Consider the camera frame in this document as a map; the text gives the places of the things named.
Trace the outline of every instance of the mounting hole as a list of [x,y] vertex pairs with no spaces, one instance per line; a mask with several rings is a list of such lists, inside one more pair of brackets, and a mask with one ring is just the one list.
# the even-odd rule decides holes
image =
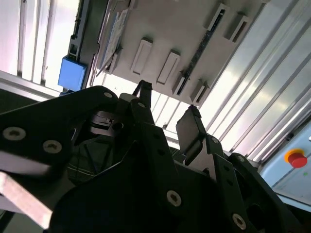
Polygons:
[[158,150],[157,150],[157,153],[158,153],[159,155],[161,155],[161,156],[163,156],[163,155],[165,154],[165,152],[164,152],[163,150],[161,150],[161,149],[158,149]]
[[62,150],[62,144],[56,140],[47,140],[42,145],[43,150],[50,154],[57,154]]
[[111,95],[110,93],[108,93],[108,92],[105,92],[104,95],[105,95],[106,97],[108,97],[108,98],[112,98],[112,95]]
[[113,124],[112,129],[114,131],[119,131],[121,129],[123,129],[124,125],[121,122],[117,122],[115,124]]
[[8,127],[3,130],[2,135],[10,141],[19,141],[26,137],[26,131],[20,127]]
[[154,134],[155,139],[160,139],[160,136],[157,134]]
[[233,186],[233,182],[231,180],[227,180],[227,183],[230,185],[230,186]]
[[240,215],[233,214],[232,219],[233,219],[235,225],[237,225],[241,230],[244,231],[246,229],[246,223]]
[[178,206],[181,205],[181,197],[174,190],[168,191],[167,194],[166,194],[166,198],[169,201],[169,203],[172,204],[175,207],[178,207]]

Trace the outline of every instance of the white slot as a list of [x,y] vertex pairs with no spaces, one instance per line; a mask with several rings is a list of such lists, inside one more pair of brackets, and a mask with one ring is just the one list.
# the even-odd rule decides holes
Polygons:
[[219,15],[219,13],[220,13],[222,10],[227,11],[228,9],[229,9],[228,6],[226,6],[226,5],[222,4],[222,3],[219,3],[219,6],[218,6],[218,8],[217,8],[217,10],[216,10],[216,12],[215,12],[215,14],[214,14],[212,20],[210,21],[210,23],[209,23],[208,26],[207,26],[207,24],[206,24],[205,28],[206,28],[208,31],[210,31],[210,30],[212,29],[212,27],[213,27],[213,25],[214,25],[214,23],[215,23],[215,21],[216,21],[218,15]]
[[183,84],[183,81],[184,81],[184,80],[185,80],[185,77],[179,77],[179,78],[177,79],[177,81],[176,81],[176,83],[175,83],[175,85],[174,85],[174,87],[173,87],[173,89],[172,89],[174,95],[178,95],[177,93],[178,93],[178,91],[179,91],[181,85]]
[[239,39],[240,35],[243,33],[248,21],[249,21],[248,17],[240,16],[238,19],[237,27],[232,33],[232,35],[230,35],[229,40],[231,40],[232,42],[236,42]]
[[152,48],[152,43],[147,40],[141,40],[136,56],[134,58],[131,71],[140,75],[145,67]]
[[165,84],[167,79],[175,72],[180,60],[180,55],[171,51],[157,79],[160,84]]

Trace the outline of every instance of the blue box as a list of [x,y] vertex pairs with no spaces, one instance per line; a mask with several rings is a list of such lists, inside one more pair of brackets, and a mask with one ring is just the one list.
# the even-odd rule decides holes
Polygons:
[[60,68],[58,85],[72,91],[79,91],[82,87],[86,66],[64,57]]

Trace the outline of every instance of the black plastic part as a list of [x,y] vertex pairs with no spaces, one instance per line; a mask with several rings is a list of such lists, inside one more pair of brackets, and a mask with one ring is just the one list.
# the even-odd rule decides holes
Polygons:
[[195,156],[202,150],[203,139],[206,136],[201,122],[199,110],[191,105],[182,118],[177,122],[176,130],[180,151],[186,155],[186,165],[191,163]]
[[4,233],[6,227],[9,225],[10,221],[14,217],[14,212],[4,211],[0,218],[0,233]]
[[151,108],[151,91],[151,83],[141,80],[134,90],[133,96],[137,96],[141,103],[143,103],[146,107]]
[[[113,112],[117,101],[113,92],[97,86],[1,114],[1,131],[20,127],[26,136],[10,141],[1,135],[0,169],[38,179],[58,178],[71,158],[72,145],[83,122],[98,110]],[[47,140],[58,141],[61,151],[44,151],[43,143]]]
[[232,153],[228,161],[234,165],[236,173],[239,173],[239,185],[243,187],[241,191],[245,208],[249,213],[252,213],[254,206],[257,206],[264,219],[261,226],[265,229],[265,232],[304,232],[292,212],[286,208],[285,204],[259,173],[246,159],[242,162],[239,156],[243,157],[238,153]]

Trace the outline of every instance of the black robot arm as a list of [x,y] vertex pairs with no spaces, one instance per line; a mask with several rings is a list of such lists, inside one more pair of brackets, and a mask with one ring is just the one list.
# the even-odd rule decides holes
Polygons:
[[[0,205],[49,233],[302,233],[241,155],[227,157],[191,105],[176,126],[174,161],[154,123],[151,84],[120,98],[97,86],[0,115]],[[114,139],[112,166],[74,186],[72,148],[97,135]]]

